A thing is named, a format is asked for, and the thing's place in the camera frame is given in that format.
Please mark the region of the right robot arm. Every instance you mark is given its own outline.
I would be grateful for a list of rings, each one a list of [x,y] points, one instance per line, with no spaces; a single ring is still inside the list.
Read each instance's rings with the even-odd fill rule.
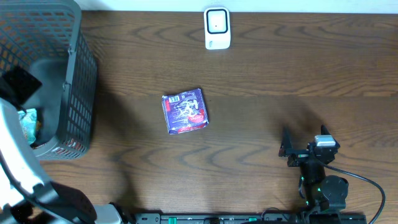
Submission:
[[[325,173],[326,165],[335,160],[339,148],[339,143],[324,125],[321,126],[321,133],[305,149],[294,149],[289,130],[283,130],[279,156],[287,158],[289,167],[300,168],[300,196],[317,212],[346,208],[348,181]]]

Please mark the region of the purple snack package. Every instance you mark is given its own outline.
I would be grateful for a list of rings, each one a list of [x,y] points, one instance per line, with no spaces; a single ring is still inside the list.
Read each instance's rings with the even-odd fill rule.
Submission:
[[[209,123],[200,88],[176,95],[164,95],[162,107],[169,134],[181,134],[202,129]]]

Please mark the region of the green wipes packet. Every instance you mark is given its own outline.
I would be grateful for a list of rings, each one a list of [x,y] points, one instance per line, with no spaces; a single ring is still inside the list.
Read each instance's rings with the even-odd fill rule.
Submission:
[[[21,110],[18,112],[19,122],[22,128],[22,132],[24,133],[25,138],[29,145],[33,144],[36,141],[37,135],[37,110],[36,109],[28,109]]]

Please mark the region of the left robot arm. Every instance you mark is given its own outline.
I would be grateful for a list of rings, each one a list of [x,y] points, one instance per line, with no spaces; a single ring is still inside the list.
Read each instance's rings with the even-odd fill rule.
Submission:
[[[18,112],[41,85],[20,66],[1,75],[1,223],[126,223],[113,204],[94,206],[40,166]]]

